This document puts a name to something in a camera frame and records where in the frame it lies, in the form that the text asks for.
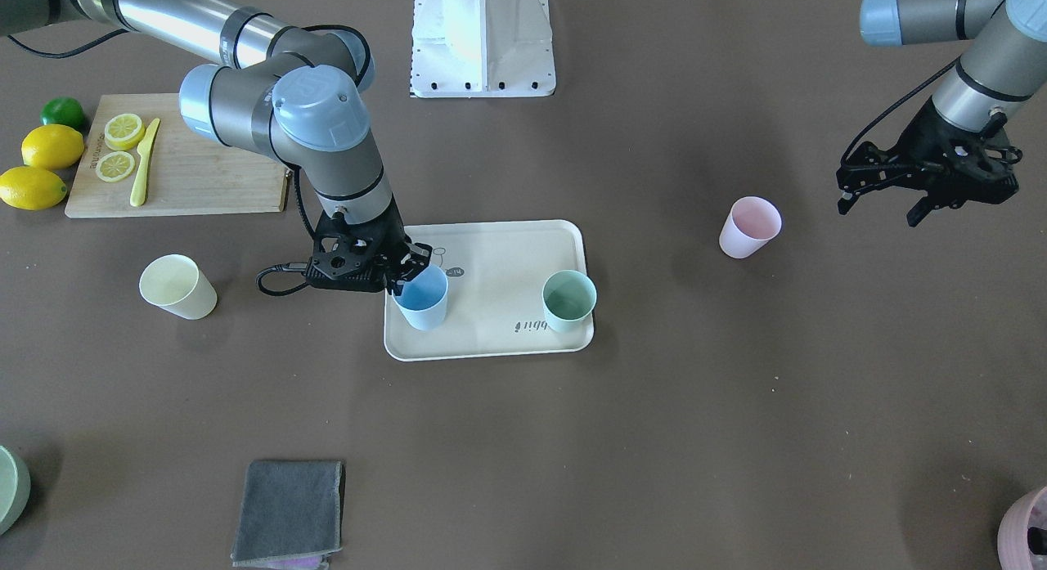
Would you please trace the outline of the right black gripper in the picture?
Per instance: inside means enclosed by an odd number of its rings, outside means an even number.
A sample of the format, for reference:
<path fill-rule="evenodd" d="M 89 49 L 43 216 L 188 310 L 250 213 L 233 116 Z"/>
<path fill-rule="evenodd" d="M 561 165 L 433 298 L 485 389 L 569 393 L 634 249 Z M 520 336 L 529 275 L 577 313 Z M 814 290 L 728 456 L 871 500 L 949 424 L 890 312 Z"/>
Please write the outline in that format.
<path fill-rule="evenodd" d="M 400 297 L 405 284 L 429 267 L 435 249 L 413 243 L 396 201 L 359 224 L 347 223 L 341 212 L 332 217 L 324 213 L 311 238 L 311 259 L 304 268 L 308 285 L 354 293 Z"/>

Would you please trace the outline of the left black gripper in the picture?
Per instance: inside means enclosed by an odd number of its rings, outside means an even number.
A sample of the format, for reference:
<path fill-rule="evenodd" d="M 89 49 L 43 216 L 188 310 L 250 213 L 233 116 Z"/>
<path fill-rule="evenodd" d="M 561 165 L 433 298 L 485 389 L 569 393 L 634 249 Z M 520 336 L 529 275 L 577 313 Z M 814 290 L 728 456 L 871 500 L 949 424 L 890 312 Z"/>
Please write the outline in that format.
<path fill-rule="evenodd" d="M 970 132 L 926 103 L 894 146 L 883 150 L 864 141 L 843 155 L 837 171 L 838 213 L 847 215 L 860 197 L 887 187 L 925 193 L 906 212 L 909 227 L 917 227 L 940 206 L 1002 204 L 1018 192 L 1013 165 L 1023 159 L 1004 130 L 1008 120 L 995 108 L 987 126 Z"/>

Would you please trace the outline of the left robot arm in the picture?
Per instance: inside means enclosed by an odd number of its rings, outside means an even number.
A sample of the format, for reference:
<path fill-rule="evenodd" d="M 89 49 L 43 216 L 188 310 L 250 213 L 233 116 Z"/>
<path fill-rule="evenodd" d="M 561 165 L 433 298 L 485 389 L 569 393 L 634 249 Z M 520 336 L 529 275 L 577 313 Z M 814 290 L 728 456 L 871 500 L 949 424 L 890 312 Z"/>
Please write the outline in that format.
<path fill-rule="evenodd" d="M 1045 0 L 861 0 L 871 46 L 968 41 L 935 75 L 940 86 L 891 148 L 856 137 L 837 171 L 838 211 L 887 187 L 923 192 L 906 213 L 917 226 L 938 209 L 1002 204 L 1018 192 L 1022 152 L 1005 125 L 1045 85 Z"/>

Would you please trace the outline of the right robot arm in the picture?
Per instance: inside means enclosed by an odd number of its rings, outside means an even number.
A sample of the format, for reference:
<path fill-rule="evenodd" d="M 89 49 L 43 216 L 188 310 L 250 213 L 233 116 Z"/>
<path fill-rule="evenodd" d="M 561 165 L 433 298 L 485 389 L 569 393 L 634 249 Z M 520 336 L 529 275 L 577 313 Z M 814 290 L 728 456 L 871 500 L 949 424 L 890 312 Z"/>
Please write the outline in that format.
<path fill-rule="evenodd" d="M 190 130 L 306 175 L 324 213 L 312 257 L 292 271 L 315 288 L 402 294 L 429 265 L 404 231 L 362 90 L 374 75 L 362 34 L 303 29 L 228 0 L 2 0 L 2 32 L 93 20 L 205 59 L 183 79 Z"/>

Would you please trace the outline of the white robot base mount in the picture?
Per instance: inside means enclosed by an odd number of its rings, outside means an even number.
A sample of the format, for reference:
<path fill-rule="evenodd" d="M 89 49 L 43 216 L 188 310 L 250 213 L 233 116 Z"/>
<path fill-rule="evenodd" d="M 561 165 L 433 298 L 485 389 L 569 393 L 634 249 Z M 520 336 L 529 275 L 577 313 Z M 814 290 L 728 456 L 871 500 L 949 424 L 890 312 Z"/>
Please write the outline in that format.
<path fill-rule="evenodd" d="M 549 0 L 414 0 L 413 15 L 413 97 L 555 93 Z"/>

